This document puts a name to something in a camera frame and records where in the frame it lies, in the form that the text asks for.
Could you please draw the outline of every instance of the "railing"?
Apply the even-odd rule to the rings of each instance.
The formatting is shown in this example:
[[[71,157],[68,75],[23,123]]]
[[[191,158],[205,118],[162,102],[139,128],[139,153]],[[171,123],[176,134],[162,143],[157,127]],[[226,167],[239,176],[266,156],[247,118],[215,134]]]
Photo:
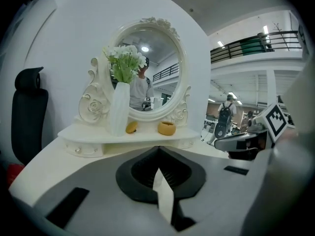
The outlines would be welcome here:
[[[210,52],[211,63],[281,49],[284,51],[300,51],[302,49],[298,41],[297,31],[259,33],[257,36],[244,38],[223,47],[215,48]]]
[[[172,74],[178,73],[178,72],[179,72],[179,64],[176,63],[176,64],[171,65],[170,67],[160,71],[159,73],[153,75],[153,82],[160,80],[164,77],[171,76]]]

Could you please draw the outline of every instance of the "oval mirror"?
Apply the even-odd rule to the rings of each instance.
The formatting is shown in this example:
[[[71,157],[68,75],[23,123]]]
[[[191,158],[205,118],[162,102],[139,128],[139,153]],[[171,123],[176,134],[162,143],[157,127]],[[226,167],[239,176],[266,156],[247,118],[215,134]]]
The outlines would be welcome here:
[[[173,99],[180,79],[179,52],[171,38],[153,28],[142,28],[118,41],[116,46],[133,45],[146,57],[130,83],[130,107],[155,111]],[[117,80],[111,73],[113,87]]]

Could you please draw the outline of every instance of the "red object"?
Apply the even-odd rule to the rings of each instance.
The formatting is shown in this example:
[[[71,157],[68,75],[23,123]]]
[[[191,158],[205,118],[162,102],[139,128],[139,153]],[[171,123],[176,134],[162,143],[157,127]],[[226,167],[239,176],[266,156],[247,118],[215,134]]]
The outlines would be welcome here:
[[[12,163],[9,165],[8,170],[6,171],[6,183],[8,188],[24,168],[25,166],[22,164]]]

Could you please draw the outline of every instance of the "black slot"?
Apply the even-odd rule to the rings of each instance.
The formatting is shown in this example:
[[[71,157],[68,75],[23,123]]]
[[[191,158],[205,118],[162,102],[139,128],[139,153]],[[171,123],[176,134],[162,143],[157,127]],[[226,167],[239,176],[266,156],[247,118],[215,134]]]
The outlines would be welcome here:
[[[193,219],[184,216],[179,202],[174,201],[171,225],[180,232],[193,226],[194,224],[196,224],[196,222]]]
[[[241,175],[245,175],[245,176],[246,176],[246,174],[248,172],[248,170],[237,168],[237,167],[234,167],[234,166],[226,166],[224,169],[226,171],[231,171],[231,172],[234,172],[234,173],[237,173],[237,174],[241,174]]]
[[[236,149],[247,149],[247,141],[237,141]]]
[[[56,226],[64,228],[89,192],[75,187],[46,218]]]

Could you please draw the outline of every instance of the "backpack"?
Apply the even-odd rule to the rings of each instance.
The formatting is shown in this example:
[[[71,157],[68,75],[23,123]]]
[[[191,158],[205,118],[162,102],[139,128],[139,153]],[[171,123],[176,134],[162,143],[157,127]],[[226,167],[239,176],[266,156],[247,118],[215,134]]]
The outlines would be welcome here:
[[[220,110],[218,122],[229,123],[232,117],[232,112],[230,110],[232,103],[228,107],[226,107],[224,103],[222,104],[223,107]]]

